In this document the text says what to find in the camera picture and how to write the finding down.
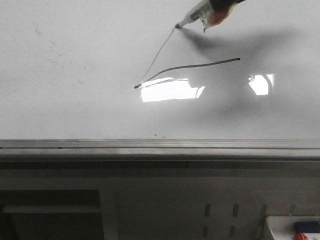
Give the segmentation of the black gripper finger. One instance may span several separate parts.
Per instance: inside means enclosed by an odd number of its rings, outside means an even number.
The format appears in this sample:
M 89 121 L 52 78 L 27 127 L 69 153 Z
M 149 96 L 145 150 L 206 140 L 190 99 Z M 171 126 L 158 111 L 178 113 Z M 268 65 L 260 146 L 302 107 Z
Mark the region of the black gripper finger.
M 225 10 L 227 8 L 229 8 L 230 6 L 232 6 L 233 4 L 239 4 L 241 2 L 243 2 L 245 0 L 209 0 L 212 9 L 214 11 L 222 11 Z

